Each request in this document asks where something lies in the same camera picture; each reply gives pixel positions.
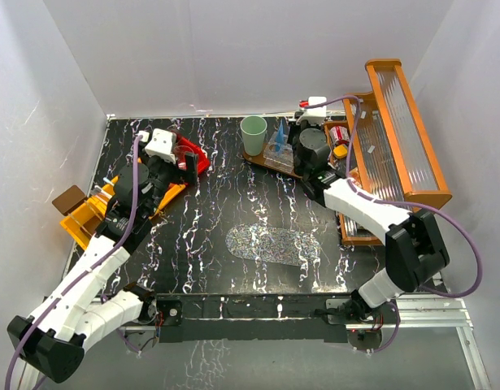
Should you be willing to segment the blue toothpaste tube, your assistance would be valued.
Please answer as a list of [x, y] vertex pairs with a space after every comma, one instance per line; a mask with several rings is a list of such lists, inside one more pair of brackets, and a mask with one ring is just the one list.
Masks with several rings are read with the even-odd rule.
[[274, 139], [274, 151], [280, 153], [284, 147], [284, 123], [281, 120]]

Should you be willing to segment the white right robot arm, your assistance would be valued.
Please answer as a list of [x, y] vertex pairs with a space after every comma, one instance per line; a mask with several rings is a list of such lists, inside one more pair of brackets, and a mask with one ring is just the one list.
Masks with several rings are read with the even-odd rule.
[[300, 102], [289, 127], [293, 171], [305, 194], [327, 209], [343, 214], [366, 228], [385, 247], [385, 267], [337, 308], [320, 311], [322, 316], [371, 322], [381, 306], [405, 293], [413, 293], [450, 262], [434, 215], [424, 208], [380, 203], [371, 194], [351, 187], [350, 179], [328, 162], [331, 154], [323, 131], [326, 97]]

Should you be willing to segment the clear acrylic toothbrush holder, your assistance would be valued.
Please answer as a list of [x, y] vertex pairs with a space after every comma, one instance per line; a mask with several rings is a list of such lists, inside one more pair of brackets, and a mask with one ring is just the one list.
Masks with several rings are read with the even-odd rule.
[[276, 140], [278, 132], [274, 132], [269, 142], [264, 146], [263, 157], [265, 163], [277, 170], [291, 172], [293, 170], [293, 151], [286, 142], [285, 136]]

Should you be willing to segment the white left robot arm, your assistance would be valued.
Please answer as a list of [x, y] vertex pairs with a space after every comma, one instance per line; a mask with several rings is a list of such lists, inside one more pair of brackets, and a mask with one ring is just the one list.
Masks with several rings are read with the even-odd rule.
[[147, 324], [159, 316], [154, 291], [137, 283], [102, 303], [93, 300], [150, 233], [165, 200], [179, 187], [196, 184], [209, 164], [199, 146], [172, 130], [137, 134], [133, 160], [107, 185], [102, 217], [78, 262], [31, 314], [8, 324], [15, 352], [6, 388], [19, 360], [59, 384], [104, 337], [126, 323]]

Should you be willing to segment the green plastic cup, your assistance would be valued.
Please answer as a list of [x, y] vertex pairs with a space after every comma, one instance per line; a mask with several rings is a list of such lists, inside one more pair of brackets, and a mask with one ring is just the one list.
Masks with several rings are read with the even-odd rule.
[[257, 156], [263, 150], [263, 143], [267, 133], [265, 118], [251, 115], [245, 117], [240, 123], [244, 151], [249, 156]]

